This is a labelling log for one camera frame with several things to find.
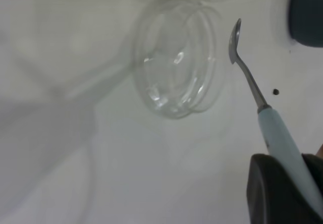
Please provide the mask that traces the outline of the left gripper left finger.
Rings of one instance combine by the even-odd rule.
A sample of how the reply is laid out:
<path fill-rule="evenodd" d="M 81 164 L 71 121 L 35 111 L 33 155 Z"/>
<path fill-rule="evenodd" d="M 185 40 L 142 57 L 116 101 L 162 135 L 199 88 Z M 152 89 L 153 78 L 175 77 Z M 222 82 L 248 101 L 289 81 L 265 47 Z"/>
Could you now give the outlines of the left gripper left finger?
<path fill-rule="evenodd" d="M 255 154 L 248 175 L 251 223 L 322 223 L 273 157 Z"/>

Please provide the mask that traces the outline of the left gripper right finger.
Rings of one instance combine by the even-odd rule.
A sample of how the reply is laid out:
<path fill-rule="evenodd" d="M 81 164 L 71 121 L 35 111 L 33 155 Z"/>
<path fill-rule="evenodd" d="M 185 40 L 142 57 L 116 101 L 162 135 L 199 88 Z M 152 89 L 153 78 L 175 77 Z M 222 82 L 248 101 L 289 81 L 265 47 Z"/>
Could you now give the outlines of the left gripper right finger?
<path fill-rule="evenodd" d="M 318 157 L 313 154 L 302 154 L 302 157 L 315 181 L 317 184 L 320 193 L 322 195 L 323 191 L 323 160 L 321 157 Z"/>

